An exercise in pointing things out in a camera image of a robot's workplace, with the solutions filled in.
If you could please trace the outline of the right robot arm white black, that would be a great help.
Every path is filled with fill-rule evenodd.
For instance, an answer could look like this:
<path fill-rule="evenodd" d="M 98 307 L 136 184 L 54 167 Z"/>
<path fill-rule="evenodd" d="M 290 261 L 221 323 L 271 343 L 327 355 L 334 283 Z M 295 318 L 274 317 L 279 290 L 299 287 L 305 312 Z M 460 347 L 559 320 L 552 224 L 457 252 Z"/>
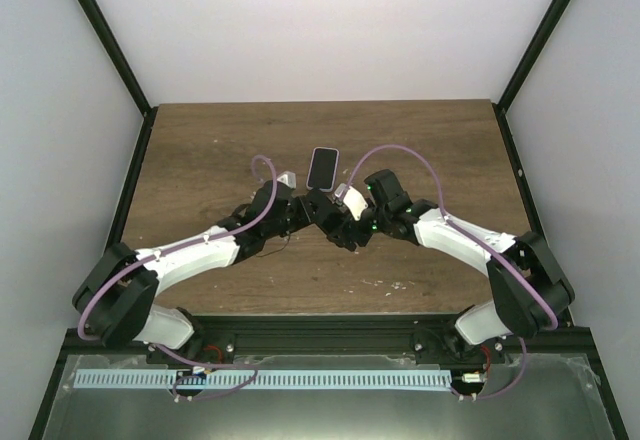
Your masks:
<path fill-rule="evenodd" d="M 463 310 L 445 330 L 451 360 L 468 362 L 494 338 L 530 339 L 559 326 L 575 291 L 541 235 L 495 232 L 445 214 L 429 200 L 412 200 L 390 170 L 365 184 L 365 194 L 340 184 L 324 206 L 319 224 L 330 241 L 353 251 L 382 233 L 444 253 L 489 281 L 491 300 Z"/>

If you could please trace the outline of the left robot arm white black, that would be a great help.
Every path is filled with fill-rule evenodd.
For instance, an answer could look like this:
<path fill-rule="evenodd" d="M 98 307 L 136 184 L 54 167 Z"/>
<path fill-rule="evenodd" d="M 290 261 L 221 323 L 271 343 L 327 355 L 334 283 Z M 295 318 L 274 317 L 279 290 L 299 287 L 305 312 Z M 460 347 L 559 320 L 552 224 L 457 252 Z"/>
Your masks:
<path fill-rule="evenodd" d="M 107 348 L 132 341 L 161 345 L 181 363 L 194 363 L 203 355 L 205 341 L 185 309 L 157 304 L 161 293 L 256 256 L 268 240 L 309 225 L 335 240 L 349 218 L 344 205 L 318 189 L 298 195 L 283 181 L 268 181 L 251 202 L 198 235 L 140 250 L 114 244 L 73 296 L 80 314 L 77 334 Z"/>

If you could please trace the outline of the phone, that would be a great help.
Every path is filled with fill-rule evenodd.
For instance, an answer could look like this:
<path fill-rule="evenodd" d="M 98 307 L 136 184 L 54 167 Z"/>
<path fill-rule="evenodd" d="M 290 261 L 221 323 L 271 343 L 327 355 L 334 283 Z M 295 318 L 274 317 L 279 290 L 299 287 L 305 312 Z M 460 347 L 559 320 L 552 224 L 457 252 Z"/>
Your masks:
<path fill-rule="evenodd" d="M 339 162 L 339 151 L 329 147 L 315 147 L 312 152 L 306 187 L 322 192 L 333 190 Z"/>

